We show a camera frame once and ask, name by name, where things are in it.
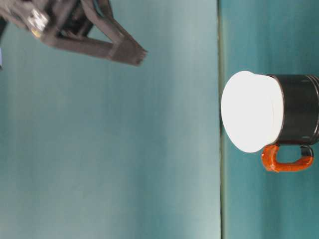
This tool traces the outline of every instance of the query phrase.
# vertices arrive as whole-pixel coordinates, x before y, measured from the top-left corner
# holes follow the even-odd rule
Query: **black mug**
[[[261,112],[259,117],[254,115],[254,110],[244,110],[245,114],[239,114],[240,106],[245,108],[257,105],[251,108],[260,111],[257,109],[259,98],[263,102],[270,103],[269,105],[263,104],[265,112]],[[238,148],[246,152],[253,152],[258,151],[261,146],[264,147],[262,161],[266,170],[291,172],[304,170],[311,166],[314,154],[310,145],[319,141],[319,78],[317,76],[256,75],[250,72],[239,72],[226,84],[221,111],[226,132]],[[244,124],[246,128],[238,123],[238,121],[245,122],[245,120],[248,121],[247,124]],[[256,120],[263,121],[263,124],[272,125],[272,127],[268,127],[270,130],[261,131],[261,138],[266,137],[270,132],[270,137],[266,137],[268,141],[263,141],[266,144],[261,143],[254,150],[250,150],[248,145],[258,141],[258,130],[263,127],[263,125],[254,127]],[[240,134],[245,135],[246,133],[248,134],[246,138],[240,138]],[[285,144],[300,145],[301,158],[292,163],[279,163],[277,153],[280,145]]]

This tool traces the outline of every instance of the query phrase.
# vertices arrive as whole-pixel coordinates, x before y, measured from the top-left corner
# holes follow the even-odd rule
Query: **teal backdrop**
[[[6,31],[3,239],[220,238],[216,1],[112,3],[139,68]]]
[[[221,0],[223,84],[241,70],[319,75],[318,9],[316,0]],[[276,174],[261,152],[239,151],[224,131],[222,142],[224,238],[319,238],[318,145],[310,169]],[[299,156],[298,147],[279,152],[283,162]]]

